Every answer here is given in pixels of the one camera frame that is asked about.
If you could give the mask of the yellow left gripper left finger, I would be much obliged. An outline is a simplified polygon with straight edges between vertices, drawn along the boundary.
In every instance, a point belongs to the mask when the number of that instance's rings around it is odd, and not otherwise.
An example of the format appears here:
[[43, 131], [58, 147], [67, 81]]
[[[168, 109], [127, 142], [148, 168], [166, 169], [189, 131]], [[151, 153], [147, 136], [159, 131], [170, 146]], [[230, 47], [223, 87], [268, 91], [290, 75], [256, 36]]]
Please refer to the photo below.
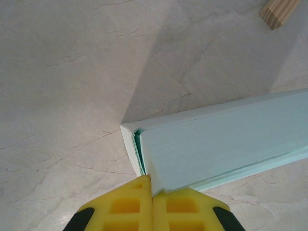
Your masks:
[[153, 231], [151, 179], [140, 176], [84, 205], [63, 231]]

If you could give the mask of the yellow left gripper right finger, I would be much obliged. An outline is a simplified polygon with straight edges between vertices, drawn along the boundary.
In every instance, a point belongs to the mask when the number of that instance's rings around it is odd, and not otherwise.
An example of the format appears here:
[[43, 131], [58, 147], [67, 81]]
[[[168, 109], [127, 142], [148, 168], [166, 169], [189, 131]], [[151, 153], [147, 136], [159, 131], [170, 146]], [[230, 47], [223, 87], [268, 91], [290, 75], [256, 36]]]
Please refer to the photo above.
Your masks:
[[153, 231], [245, 231], [222, 201], [191, 188], [153, 198]]

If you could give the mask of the light blue paper box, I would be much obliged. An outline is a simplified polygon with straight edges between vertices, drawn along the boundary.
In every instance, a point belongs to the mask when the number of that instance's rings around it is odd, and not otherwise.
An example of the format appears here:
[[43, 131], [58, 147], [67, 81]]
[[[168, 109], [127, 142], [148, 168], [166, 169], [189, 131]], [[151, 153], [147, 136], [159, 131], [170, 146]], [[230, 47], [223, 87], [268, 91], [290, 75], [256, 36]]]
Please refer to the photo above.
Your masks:
[[120, 126], [152, 194], [198, 191], [308, 158], [308, 89], [216, 104]]

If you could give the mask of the small wooden block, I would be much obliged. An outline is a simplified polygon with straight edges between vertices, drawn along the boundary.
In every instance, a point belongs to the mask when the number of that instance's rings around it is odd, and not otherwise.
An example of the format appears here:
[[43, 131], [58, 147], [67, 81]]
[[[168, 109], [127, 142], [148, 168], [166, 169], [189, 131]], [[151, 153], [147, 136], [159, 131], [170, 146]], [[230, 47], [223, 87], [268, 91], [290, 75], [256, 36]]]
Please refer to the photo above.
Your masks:
[[259, 16], [272, 29], [283, 26], [301, 0], [268, 0]]

